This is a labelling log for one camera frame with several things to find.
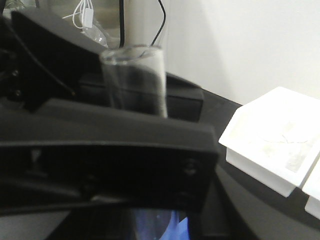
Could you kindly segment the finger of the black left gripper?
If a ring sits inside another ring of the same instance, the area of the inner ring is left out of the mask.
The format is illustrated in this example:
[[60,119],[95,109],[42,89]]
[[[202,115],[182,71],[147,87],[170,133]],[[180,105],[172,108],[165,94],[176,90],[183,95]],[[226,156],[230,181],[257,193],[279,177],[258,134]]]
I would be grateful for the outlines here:
[[[172,73],[166,75],[167,112],[171,119],[198,122],[200,120],[204,94],[202,88]],[[103,77],[89,73],[79,80],[79,101],[103,107],[110,107]]]

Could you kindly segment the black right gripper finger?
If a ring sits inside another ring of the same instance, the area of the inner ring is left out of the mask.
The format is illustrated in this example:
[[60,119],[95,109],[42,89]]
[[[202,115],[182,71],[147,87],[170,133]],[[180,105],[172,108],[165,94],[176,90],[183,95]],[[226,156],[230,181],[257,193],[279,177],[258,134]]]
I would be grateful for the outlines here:
[[206,124],[50,99],[0,109],[0,210],[200,210],[219,157]]

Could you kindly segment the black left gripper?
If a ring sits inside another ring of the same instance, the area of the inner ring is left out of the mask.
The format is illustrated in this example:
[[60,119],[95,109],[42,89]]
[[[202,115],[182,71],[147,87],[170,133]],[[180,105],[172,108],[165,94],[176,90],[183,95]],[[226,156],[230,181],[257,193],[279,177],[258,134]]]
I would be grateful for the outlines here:
[[105,47],[45,10],[0,17],[0,97],[34,111],[52,98],[110,106]]

